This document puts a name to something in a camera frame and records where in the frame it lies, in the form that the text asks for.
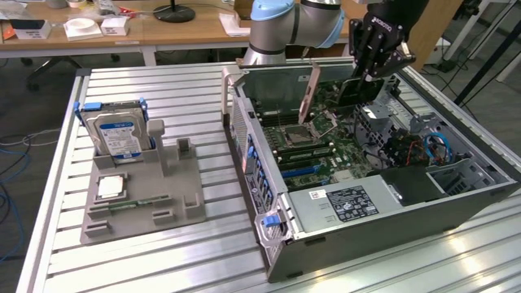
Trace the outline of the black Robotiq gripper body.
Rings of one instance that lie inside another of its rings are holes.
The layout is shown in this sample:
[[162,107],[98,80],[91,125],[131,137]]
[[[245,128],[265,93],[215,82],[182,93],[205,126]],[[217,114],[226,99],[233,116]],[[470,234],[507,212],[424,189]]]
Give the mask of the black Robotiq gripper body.
[[363,22],[370,23],[374,18],[379,19],[390,27],[402,27],[403,41],[408,41],[410,30],[414,27],[428,0],[394,0],[367,4],[367,12]]

